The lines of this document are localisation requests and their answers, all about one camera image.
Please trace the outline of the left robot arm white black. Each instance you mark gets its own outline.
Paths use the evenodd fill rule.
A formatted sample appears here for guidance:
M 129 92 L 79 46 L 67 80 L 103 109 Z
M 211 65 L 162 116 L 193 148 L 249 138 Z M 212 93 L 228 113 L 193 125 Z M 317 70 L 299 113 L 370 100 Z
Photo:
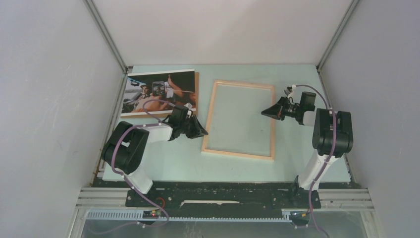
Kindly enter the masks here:
M 144 206 L 152 206 L 157 194 L 152 190 L 153 181 L 141 167 L 147 144 L 167 142 L 186 135 L 189 139 L 200 138 L 208 132 L 196 115 L 186 106 L 175 106 L 163 121 L 133 125 L 126 121 L 118 123 L 105 143 L 101 159 L 114 173 L 120 175 L 133 189 L 138 191 L 137 199 Z

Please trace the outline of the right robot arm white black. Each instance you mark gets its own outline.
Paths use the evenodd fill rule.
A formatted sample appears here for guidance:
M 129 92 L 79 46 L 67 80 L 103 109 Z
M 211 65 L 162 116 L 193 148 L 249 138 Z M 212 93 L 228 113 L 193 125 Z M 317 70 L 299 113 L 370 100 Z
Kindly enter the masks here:
M 298 103 L 291 97 L 281 97 L 274 105 L 261 111 L 262 115 L 275 120 L 283 121 L 290 117 L 300 125 L 313 128 L 314 152 L 303 172 L 297 176 L 298 188 L 288 193 L 288 201 L 294 207 L 301 207 L 307 202 L 308 195 L 304 190 L 317 190 L 326 171 L 349 153 L 354 143 L 351 113 L 317 109 L 315 98 L 316 94 L 312 92 L 303 92 Z

